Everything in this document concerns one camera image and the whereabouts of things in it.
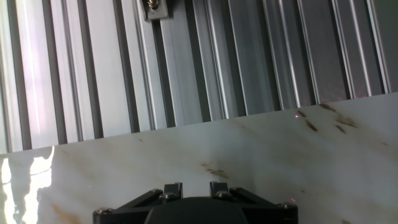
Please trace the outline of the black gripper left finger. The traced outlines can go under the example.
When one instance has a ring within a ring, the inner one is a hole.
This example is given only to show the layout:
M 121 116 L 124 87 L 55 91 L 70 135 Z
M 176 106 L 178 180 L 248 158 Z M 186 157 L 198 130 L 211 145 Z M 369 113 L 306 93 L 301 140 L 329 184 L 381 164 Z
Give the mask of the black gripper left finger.
M 165 184 L 164 189 L 152 189 L 119 208 L 99 208 L 92 214 L 93 224 L 145 223 L 150 211 L 167 202 L 183 199 L 181 182 Z

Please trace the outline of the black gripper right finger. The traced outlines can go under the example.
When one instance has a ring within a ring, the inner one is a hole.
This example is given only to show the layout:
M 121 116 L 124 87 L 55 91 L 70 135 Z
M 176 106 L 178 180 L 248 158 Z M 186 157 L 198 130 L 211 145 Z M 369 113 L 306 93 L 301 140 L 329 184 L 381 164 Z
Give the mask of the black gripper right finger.
M 234 205 L 230 215 L 239 215 L 247 223 L 298 224 L 298 206 L 290 202 L 272 203 L 242 187 L 229 188 L 226 182 L 210 182 L 212 199 Z

